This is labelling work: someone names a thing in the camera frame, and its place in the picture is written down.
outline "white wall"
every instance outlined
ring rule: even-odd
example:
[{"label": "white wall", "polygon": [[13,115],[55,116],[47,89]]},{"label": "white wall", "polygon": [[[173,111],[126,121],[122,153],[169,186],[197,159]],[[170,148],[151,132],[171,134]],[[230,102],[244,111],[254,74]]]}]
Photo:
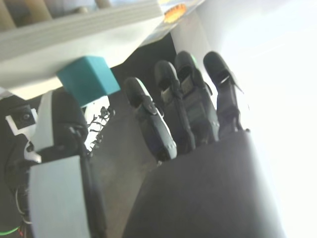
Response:
[{"label": "white wall", "polygon": [[290,238],[317,237],[316,13],[313,0],[206,0],[172,32],[177,52],[203,67],[218,51],[237,76]]}]

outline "floor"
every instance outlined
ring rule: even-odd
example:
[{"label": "floor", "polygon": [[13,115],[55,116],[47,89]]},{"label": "floor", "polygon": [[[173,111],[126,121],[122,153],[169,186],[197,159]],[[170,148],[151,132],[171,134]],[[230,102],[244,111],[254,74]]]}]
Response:
[{"label": "floor", "polygon": [[[143,81],[154,101],[160,104],[159,92],[154,84],[154,65],[159,60],[173,62],[174,57],[173,41],[171,36],[167,35],[156,43],[137,49],[125,63],[113,68],[112,71],[121,86],[126,77],[138,77]],[[143,141],[123,92],[111,95],[109,100],[116,115],[102,131],[104,139],[100,148],[94,153],[93,166],[100,176],[101,189],[106,202],[108,237],[120,238],[141,183],[147,172],[155,168],[156,164]],[[4,128],[2,131],[6,135],[6,139],[2,137],[0,143],[1,170],[10,149],[19,144],[20,140],[10,135],[10,129],[4,120],[8,108],[25,103],[37,108],[39,101],[40,98],[25,102],[12,97],[0,101],[0,127]],[[19,224],[19,216],[2,178],[0,178],[0,187],[2,189],[0,231],[5,231],[11,228],[12,224]]]}]

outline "orange object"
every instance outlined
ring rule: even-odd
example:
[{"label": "orange object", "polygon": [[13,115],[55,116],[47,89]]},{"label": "orange object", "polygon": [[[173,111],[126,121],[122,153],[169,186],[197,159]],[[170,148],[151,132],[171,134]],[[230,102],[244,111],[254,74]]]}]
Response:
[{"label": "orange object", "polygon": [[165,13],[164,22],[165,23],[174,23],[182,15],[184,15],[185,12],[186,12],[186,5],[185,4],[176,5]]}]

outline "teal cube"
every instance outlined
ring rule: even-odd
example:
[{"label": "teal cube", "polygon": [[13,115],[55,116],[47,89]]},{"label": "teal cube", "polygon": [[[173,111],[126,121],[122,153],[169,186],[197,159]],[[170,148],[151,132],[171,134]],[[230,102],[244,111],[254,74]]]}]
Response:
[{"label": "teal cube", "polygon": [[82,57],[60,70],[57,76],[81,107],[120,90],[103,57]]}]

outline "green cable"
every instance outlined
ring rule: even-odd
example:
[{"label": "green cable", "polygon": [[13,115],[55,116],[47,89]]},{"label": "green cable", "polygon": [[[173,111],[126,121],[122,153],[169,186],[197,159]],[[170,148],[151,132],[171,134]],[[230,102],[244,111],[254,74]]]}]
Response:
[{"label": "green cable", "polygon": [[8,234],[11,234],[11,233],[15,232],[15,231],[18,230],[18,229],[19,229],[19,227],[14,228],[13,230],[8,231],[8,232],[0,232],[0,236],[6,236],[6,235],[8,235]]}]

